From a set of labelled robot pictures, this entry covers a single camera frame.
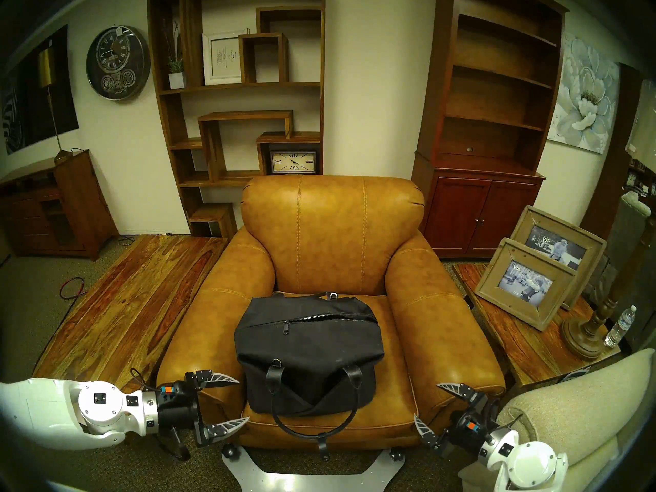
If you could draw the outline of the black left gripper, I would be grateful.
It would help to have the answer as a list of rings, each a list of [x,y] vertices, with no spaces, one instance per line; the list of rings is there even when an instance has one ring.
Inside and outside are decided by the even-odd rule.
[[[182,430],[192,432],[198,447],[223,442],[238,433],[250,417],[205,425],[198,400],[198,392],[203,389],[238,384],[240,382],[229,375],[198,371],[198,381],[174,381],[170,386],[161,385],[157,391],[158,442],[161,446],[166,445],[160,436],[165,438],[169,447],[185,447],[179,435]]]

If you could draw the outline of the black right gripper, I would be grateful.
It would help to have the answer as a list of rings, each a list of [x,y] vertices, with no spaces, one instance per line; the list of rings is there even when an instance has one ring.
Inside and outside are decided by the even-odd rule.
[[[448,454],[454,446],[477,455],[484,443],[493,444],[492,433],[499,428],[495,422],[499,401],[489,400],[487,394],[464,383],[442,382],[437,387],[465,402],[467,408],[451,412],[451,423],[441,435],[415,414],[414,425],[422,444],[435,449],[439,455]]]

